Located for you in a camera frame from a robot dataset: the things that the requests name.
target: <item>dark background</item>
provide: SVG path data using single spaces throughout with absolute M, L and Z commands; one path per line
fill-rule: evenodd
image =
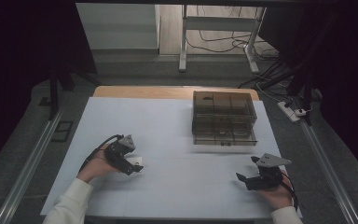
M 73 1 L 0 1 L 0 150 L 30 102 L 34 85 L 66 65 L 96 73 Z
M 313 88 L 323 96 L 324 119 L 358 160 L 358 1 L 340 4 L 338 17 L 308 69 L 312 70 Z M 310 49 L 330 12 L 332 8 L 321 6 L 268 8 L 259 35 L 294 67 Z

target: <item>wire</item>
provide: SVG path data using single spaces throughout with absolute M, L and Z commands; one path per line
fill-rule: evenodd
M 219 41 L 219 40 L 227 40 L 227 39 L 233 39 L 233 38 L 240 38 L 240 37 L 246 37 L 249 35 L 237 35 L 237 36 L 231 36 L 231 37 L 223 37 L 223 38 L 216 38 L 216 39 L 205 39 L 202 34 L 201 34 L 201 30 L 199 30 L 200 32 L 200 37 L 203 41 Z
M 263 60 L 263 61 L 277 61 L 280 57 L 279 56 L 265 56 L 264 52 L 265 51 L 269 51 L 269 50 L 276 50 L 276 49 L 264 49 L 263 51 L 261 51 L 261 54 L 257 53 L 257 50 L 255 49 L 255 47 L 253 47 L 252 51 L 255 53 L 255 57 L 258 58 L 259 60 Z
M 305 110 L 305 109 L 302 109 L 304 110 L 304 112 L 310 112 L 312 110 L 312 105 L 310 105 L 310 109 L 309 110 Z
M 284 97 L 285 99 L 287 100 L 290 100 L 292 103 L 293 103 L 293 99 L 286 93 L 277 93 L 277 92 L 274 92 L 274 91 L 271 91 L 271 90 L 268 90 L 268 92 L 272 93 L 272 94 L 275 94 L 275 95 L 279 95 L 281 97 Z
M 292 179 L 290 179 L 290 177 L 285 174 L 284 172 L 281 172 L 284 176 L 286 176 L 286 178 L 289 180 L 290 182 L 290 185 L 292 186 L 291 188 L 289 186 L 287 186 L 285 183 L 281 182 L 281 185 L 286 188 L 291 194 L 292 194 L 292 197 L 293 197 L 293 201 L 294 201 L 294 204 L 293 204 L 293 207 L 296 209 L 298 209 L 298 198 L 297 198 L 297 195 L 296 195 L 296 190 L 295 190 L 295 185 L 293 184 L 292 182 Z
M 79 169 L 79 172 L 81 170 L 83 170 L 83 168 L 87 165 L 87 163 L 89 163 L 89 161 L 95 156 L 95 154 L 97 154 L 97 152 L 99 150 L 101 150 L 101 147 L 103 145 L 105 145 L 107 142 L 109 142 L 110 140 L 114 139 L 114 138 L 117 138 L 117 139 L 120 139 L 124 137 L 123 135 L 120 135 L 120 134 L 116 134 L 116 135 L 113 135 L 112 137 L 109 137 L 108 139 L 106 139 L 105 141 L 103 141 L 97 148 L 95 148 L 94 150 L 92 150 L 92 152 L 88 155 L 88 157 L 83 161 L 83 164 L 81 165 L 80 169 Z
M 225 6 L 225 9 L 229 9 L 229 8 L 231 8 L 231 12 L 229 13 L 229 17 L 230 16 L 233 16 L 234 15 L 234 9 L 235 9 L 235 7 L 231 7 L 231 6 Z
M 276 183 L 278 183 L 279 185 L 281 185 L 282 187 L 284 187 L 289 193 L 290 195 L 292 196 L 293 198 L 293 207 L 296 209 L 298 209 L 298 198 L 297 198 L 297 195 L 296 195 L 296 192 L 295 192 L 295 186 L 293 185 L 293 182 L 292 180 L 290 179 L 290 177 L 285 174 L 284 172 L 281 172 L 282 175 L 286 176 L 287 179 L 289 180 L 290 182 L 290 185 L 292 185 L 292 187 L 290 188 L 287 184 L 285 184 L 283 181 L 278 181 L 274 178 L 274 176 L 268 174 L 268 173 L 265 173 L 265 172 L 262 172 L 260 174 L 263 174 L 263 175 L 267 175 L 269 176 L 269 178 L 271 178 L 272 180 L 274 180 Z
M 269 70 L 270 70 L 273 66 L 275 66 L 277 63 L 278 63 L 278 61 L 275 62 L 275 63 L 273 63 L 273 64 L 272 64 L 263 74 L 261 74 L 260 76 L 264 76 L 266 73 L 268 73 Z M 240 88 L 241 88 L 242 86 L 244 86 L 245 84 L 250 83 L 250 82 L 255 81 L 255 80 L 258 80 L 258 79 L 259 79 L 259 77 L 254 77 L 254 78 L 252 78 L 252 79 L 250 79 L 250 80 L 248 80 L 248 81 L 242 82 L 242 83 L 238 86 L 238 89 L 240 89 Z
M 194 48 L 194 49 L 205 49 L 205 50 L 208 50 L 208 51 L 211 51 L 211 52 L 216 52 L 216 53 L 228 52 L 228 51 L 231 51 L 231 50 L 235 49 L 235 48 L 238 46 L 238 45 L 237 45 L 237 46 L 234 46 L 234 47 L 231 48 L 231 49 L 214 50 L 214 49 L 206 49 L 206 48 L 203 48 L 203 47 L 193 46 L 193 45 L 191 45 L 191 44 L 188 42 L 187 38 L 186 38 L 186 42 L 187 42 L 187 44 L 188 44 L 190 47 L 192 47 L 192 48 Z
M 257 88 L 258 88 L 261 92 L 263 92 L 265 95 L 267 95 L 267 97 L 271 98 L 272 100 L 275 100 L 275 101 L 277 101 L 278 103 L 280 102 L 280 100 L 278 100 L 277 98 L 274 98 L 274 97 L 268 95 L 266 92 L 262 91 L 261 88 L 258 86 L 258 83 L 259 83 L 259 82 L 255 83 L 255 85 L 257 86 Z

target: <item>white sleeve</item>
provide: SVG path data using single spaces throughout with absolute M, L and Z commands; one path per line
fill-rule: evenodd
M 302 224 L 293 206 L 284 207 L 271 213 L 274 224 Z
M 92 190 L 93 187 L 88 183 L 74 179 L 66 192 L 55 201 L 54 207 L 48 212 L 43 223 L 83 224 Z

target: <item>gray floor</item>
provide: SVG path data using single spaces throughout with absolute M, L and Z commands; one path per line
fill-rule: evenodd
M 178 72 L 178 57 L 162 57 L 150 54 L 119 54 L 95 52 L 98 79 L 105 85 L 160 85 L 160 86 L 218 86 L 237 88 L 240 83 L 254 76 L 243 55 L 238 56 L 190 56 L 186 73 Z M 259 61 L 262 71 L 271 65 L 268 61 Z M 74 126 L 67 141 L 51 141 L 34 174 L 34 177 L 22 198 L 11 223 L 41 223 L 40 210 L 58 173 L 66 150 L 70 145 L 88 98 L 95 87 L 86 80 L 73 76 L 76 88 L 72 92 L 61 92 L 69 98 L 61 121 L 72 121 Z M 252 88 L 254 83 L 244 86 Z M 283 92 L 282 86 L 270 89 Z M 28 158 L 38 137 L 48 120 L 48 106 L 40 106 L 43 97 L 48 97 L 48 83 L 34 87 L 33 99 L 0 154 L 0 207 L 15 182 L 21 167 Z M 299 206 L 304 223 L 346 223 L 335 195 L 329 188 L 320 165 L 310 148 L 300 123 L 292 123 L 276 106 L 276 101 L 263 92 L 261 100 L 268 111 L 268 117 L 276 141 L 286 159 L 293 161 L 287 166 L 293 178 L 299 198 Z M 334 165 L 345 189 L 351 196 L 358 212 L 358 162 L 352 156 L 335 132 L 323 120 L 319 112 L 319 103 L 312 104 L 312 127 L 319 136 L 326 153 Z M 55 133 L 52 139 L 60 140 L 62 135 Z M 94 218 L 96 223 L 108 223 Z M 142 220 L 117 220 L 116 223 L 149 223 Z M 257 223 L 270 223 L 269 220 Z

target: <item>black curtain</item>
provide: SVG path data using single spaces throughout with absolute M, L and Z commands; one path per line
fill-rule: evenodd
M 63 64 L 97 73 L 75 2 L 0 1 L 0 150 L 33 86 Z M 65 69 L 59 80 L 68 80 L 71 71 Z
M 316 58 L 322 114 L 358 160 L 358 1 L 344 5 Z

